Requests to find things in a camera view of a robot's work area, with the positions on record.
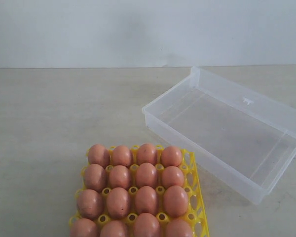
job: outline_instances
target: egg tray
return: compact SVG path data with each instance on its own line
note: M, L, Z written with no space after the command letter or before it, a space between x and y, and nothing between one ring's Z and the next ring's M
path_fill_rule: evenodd
M112 156L112 152L115 147L110 147L109 149L109 154ZM134 164L130 166L130 171L132 174L132 186L129 188L128 193L130 194L131 197L131 212L130 214L122 219L121 221L124 222L128 227L130 231L130 236L133 237L133 225L135 223L135 220L137 218L137 213L135 210L135 205L134 205L134 198L135 194L138 190L135 184L135 173L137 168L139 167L137 165L137 149L139 146L133 146L131 148L131 151L133 153L134 157ZM163 186L161 186L161 173L164 170L164 167L162 164L160 164L160 155L161 152L163 151L163 147L160 145L156 146L157 152L158 152L158 162L155 165L157 171L158 171L158 186L156 187L156 192L159 197L159 210L158 214L156 215L157 220L160 223L160 226L162 228L162 236L164 235L165 227L166 225L173 219L170 218L163 210L163 203L162 203L162 198L163 194L165 192L165 189ZM183 155L183 161L181 165L179 166L180 170L183 172L184 177L185 177L185 182L184 182L184 190L186 191L188 198L189 198L189 204L188 204L188 210L184 216L179 217L178 219L185 220L192 228L193 230L193 236L194 237L210 237L209 231L208 231L208 223L207 223L207 218L205 214L205 207L204 207L204 202L203 202L203 197L202 197L202 192L201 192L201 186L198 178L198 173L197 173L197 167L196 167L196 162L195 162L195 156L193 152L189 152L187 150L181 150L182 155ZM84 175L84 171L86 169L84 167L81 170L81 175ZM112 170L113 166L112 164L108 165L106 167L106 172L109 175L110 171ZM85 190L86 187L84 183L82 183L82 188L77 190L74 197L75 199L78 198L79 193L83 190ZM102 190L102 197L104 198L104 202L106 202L106 198L111 191L111 187L108 184L106 188ZM71 227L72 224L74 223L75 220L78 220L82 218L78 211L76 214L70 218L69 220L69 226ZM100 228L102 228L105 224L110 222L112 219L110 218L107 207L105 205L105 209L102 215L100 215L96 220L93 220Z

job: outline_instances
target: plastic container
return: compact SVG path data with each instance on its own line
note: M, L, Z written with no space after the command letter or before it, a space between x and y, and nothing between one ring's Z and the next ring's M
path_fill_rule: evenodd
M146 125L259 204L296 154L296 110L200 68L143 107Z
M115 147L111 147L109 149L110 155L112 155L112 151L114 148ZM134 164L130 166L130 170L132 173L133 186L130 187L128 190L128 193L130 194L130 196L132 198L131 213L127 217L122 219L122 221L129 227L131 237L133 236L132 227L133 227L134 222L138 216L136 213L135 207L134 207L134 202L133 202L134 196L138 190L138 187L136 187L136 185L135 185L135 173L138 168L138 165L136 163L136 154L137 154L138 148L139 148L139 146L133 146L133 148L131 149L131 151L134 155ZM155 167L156 167L159 177L160 177L161 172L164 169L163 166L159 162L163 147L158 145L158 146L156 146L156 148L158 151L158 164L156 164ZM179 166L179 168L182 170L182 172L185 176L184 189L189 197L189 206L188 206L187 213L184 216L180 217L180 219L183 219L190 224L190 226L193 229L195 237L210 237L194 153L188 152L187 150L181 150L181 152L183 154L183 162ZM106 167L106 172L108 174L111 171L112 167L113 167L112 165L109 165ZM84 175L85 169L86 169L86 167L84 167L81 170L82 176ZM165 227L166 227L167 223L169 223L169 221L171 221L171 218L168 217L167 214L165 214L163 212L162 197L165 192L165 189L164 189L164 187L161 186L161 179L160 178L158 179L158 185L159 186L156 187L156 189L155 189L158 196L159 196L159 213L156 215L156 218L160 222L160 225L162 227L162 233L164 236ZM82 189L79 189L76 191L76 193L74 195L76 199L78 198L79 192L81 192L82 190L85 190L84 183L82 183ZM108 196L110 191L111 191L111 188L109 185L102 190L102 196L103 196L104 200L106 199L106 197ZM81 218L81 216L77 212L73 217L70 218L69 226L71 226L75 220L80 219L80 218ZM109 214L108 214L106 208L105 208L103 214L100 215L97 220L94 220L94 222L98 226L100 226L100 228L102 228L109 221L111 221L111 218L109 217Z

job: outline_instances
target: yellow plastic egg tray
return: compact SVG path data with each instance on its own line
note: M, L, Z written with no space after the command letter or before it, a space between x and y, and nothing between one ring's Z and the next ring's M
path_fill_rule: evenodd
M112 152L115 147L110 147L109 153L110 156L112 155ZM139 146L133 146L131 148L131 151L134 156L134 164L130 166L130 171L132 173L132 182L133 186L131 186L128 190L128 193L131 196L132 204L131 204L131 212L130 214L122 219L121 221L124 222L127 226L129 226L130 230L130 236L133 237L132 233L132 227L134 225L134 222L137 218L137 214L135 211L135 206L134 206L134 198L135 194L138 190L135 184L135 173L138 168L137 165L137 149ZM158 186L156 187L156 192L159 196L159 212L156 215L156 218L158 219L160 226L162 228L162 236L164 236L164 231L166 225L171 221L172 218L168 217L167 214L163 211L163 203L162 203L162 197L165 192L165 189L163 186L161 186L161 173L164 170L164 167L162 164L160 164L160 155L163 150L163 147L160 145L156 146L157 151L158 151L158 163L155 165L157 171L158 171ZM185 183L183 188L185 189L188 197L189 197L189 205L188 205L188 210L186 214L179 219L185 220L187 223L190 224L192 227L194 237L210 237L209 231L208 231L208 224L207 224L207 218L205 214L205 207L204 207L204 202L203 202L203 197L202 197L202 192L201 192L201 186L198 178L198 173L197 173L197 167L196 167L196 162L195 162L195 156L193 152L189 152L187 150L181 150L183 154L183 161L182 164L179 166L179 168L182 170L184 176L185 176ZM111 169L113 168L112 164L108 165L106 167L106 172L107 174L110 173ZM84 167L81 170L81 175L84 175L86 167ZM83 190L85 190L86 187L84 183L82 183L82 188L77 190L74 197L77 199L79 196L79 193ZM108 184L106 188L102 190L102 196L104 200L106 200L106 197L108 196L109 192L111 191L111 187ZM69 226L73 224L73 222L77 219L80 219L81 216L78 212L70 218L69 220ZM99 216L97 220L94 220L94 222L102 228L106 223L111 221L111 218L109 217L107 208L105 206L104 212L102 215Z

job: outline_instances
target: table surface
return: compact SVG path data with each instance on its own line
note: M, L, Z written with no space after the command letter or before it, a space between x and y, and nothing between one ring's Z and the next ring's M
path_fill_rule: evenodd
M206 68L296 108L296 66ZM141 108L188 68L0 69L0 237L62 237L75 213L85 151L167 144ZM296 157L251 204L199 169L211 237L296 237Z

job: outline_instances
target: transparent plastic container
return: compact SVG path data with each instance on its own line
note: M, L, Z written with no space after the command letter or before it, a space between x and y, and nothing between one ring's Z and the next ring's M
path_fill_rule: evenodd
M206 70L143 107L146 125L254 204L296 154L296 110Z

